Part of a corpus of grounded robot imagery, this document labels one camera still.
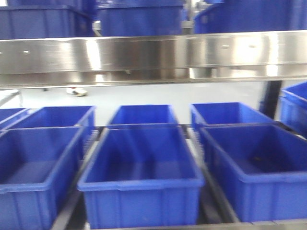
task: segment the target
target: stainless steel beam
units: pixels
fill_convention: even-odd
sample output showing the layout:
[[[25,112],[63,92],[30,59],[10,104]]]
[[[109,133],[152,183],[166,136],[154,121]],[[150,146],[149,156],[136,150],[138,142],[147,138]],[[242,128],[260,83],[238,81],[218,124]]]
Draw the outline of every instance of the stainless steel beam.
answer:
[[[0,89],[307,79],[307,31],[0,41]]]
[[[307,31],[0,41],[0,73],[307,64]]]

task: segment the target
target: metal support leg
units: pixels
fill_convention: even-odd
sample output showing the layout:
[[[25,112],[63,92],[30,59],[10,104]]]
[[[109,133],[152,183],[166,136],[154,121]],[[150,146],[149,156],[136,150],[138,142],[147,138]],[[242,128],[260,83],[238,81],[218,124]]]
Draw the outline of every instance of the metal support leg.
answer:
[[[265,89],[264,97],[260,103],[260,112],[274,119],[278,97],[283,81],[268,81]]]

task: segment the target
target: white shoe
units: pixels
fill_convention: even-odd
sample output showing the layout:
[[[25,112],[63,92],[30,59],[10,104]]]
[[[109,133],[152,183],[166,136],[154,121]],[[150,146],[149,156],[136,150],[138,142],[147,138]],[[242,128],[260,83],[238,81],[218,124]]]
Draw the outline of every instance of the white shoe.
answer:
[[[76,87],[76,88],[66,88],[66,93],[73,94],[77,97],[82,97],[87,95],[87,91],[83,88]]]

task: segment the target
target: plastic bin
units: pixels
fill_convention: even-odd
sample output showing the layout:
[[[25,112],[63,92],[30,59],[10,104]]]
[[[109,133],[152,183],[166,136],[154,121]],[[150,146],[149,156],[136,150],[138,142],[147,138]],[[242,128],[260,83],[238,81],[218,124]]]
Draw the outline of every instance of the plastic bin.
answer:
[[[173,107],[166,104],[122,105],[108,127],[127,127],[141,124],[177,126]]]
[[[7,0],[8,6],[71,6],[87,15],[94,15],[95,0]]]
[[[307,109],[280,97],[280,121],[307,138]]]
[[[307,218],[307,142],[274,125],[201,131],[205,160],[241,221]]]
[[[81,179],[92,229],[195,224],[202,174],[179,127],[110,129]]]
[[[92,35],[92,20],[68,6],[0,7],[0,40]]]
[[[194,18],[194,32],[305,30],[306,9],[307,0],[225,0]]]
[[[83,144],[86,144],[95,128],[94,110],[94,106],[43,107],[12,123],[6,129],[83,126]]]
[[[198,130],[202,126],[251,125],[275,123],[264,114],[239,103],[196,103],[191,104],[192,127]]]
[[[307,81],[283,88],[282,93],[287,100],[307,109]]]
[[[97,0],[102,36],[181,34],[181,0]]]
[[[25,108],[0,109],[0,130],[26,116],[28,110]]]
[[[78,170],[82,129],[16,129],[0,135],[0,229],[50,229]]]

